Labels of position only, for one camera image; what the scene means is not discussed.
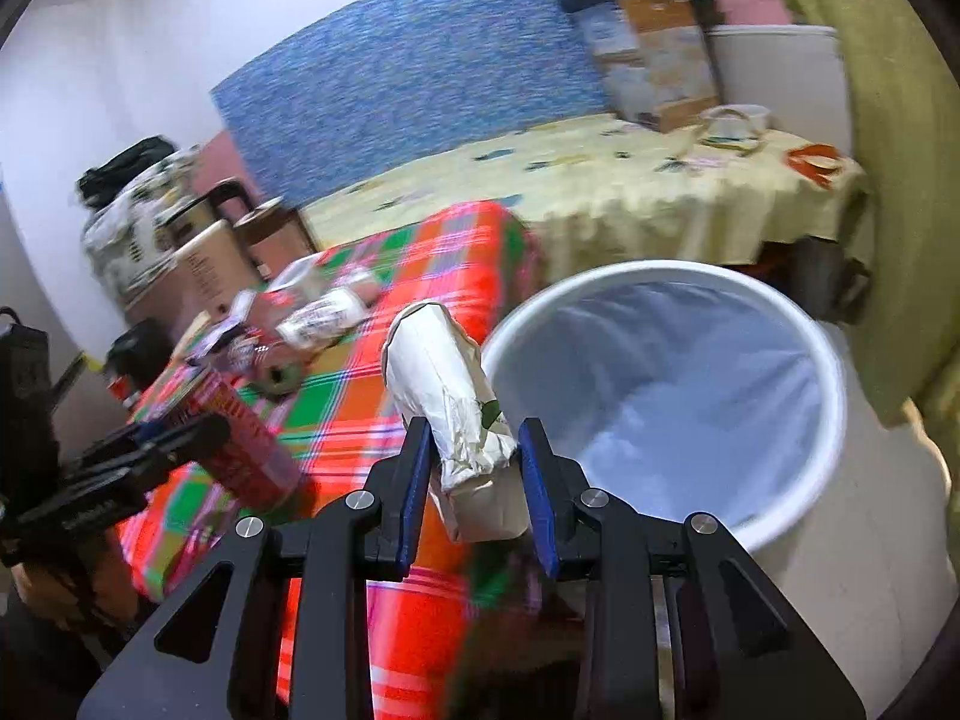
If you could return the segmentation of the left hand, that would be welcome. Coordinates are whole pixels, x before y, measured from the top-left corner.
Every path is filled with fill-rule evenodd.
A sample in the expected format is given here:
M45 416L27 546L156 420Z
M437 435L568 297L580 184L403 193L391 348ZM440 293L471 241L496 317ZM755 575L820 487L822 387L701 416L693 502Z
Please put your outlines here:
M95 539L78 577L21 562L11 567L21 601L37 616L66 629L82 619L82 608L114 628L132 624L139 611L139 592L114 533Z

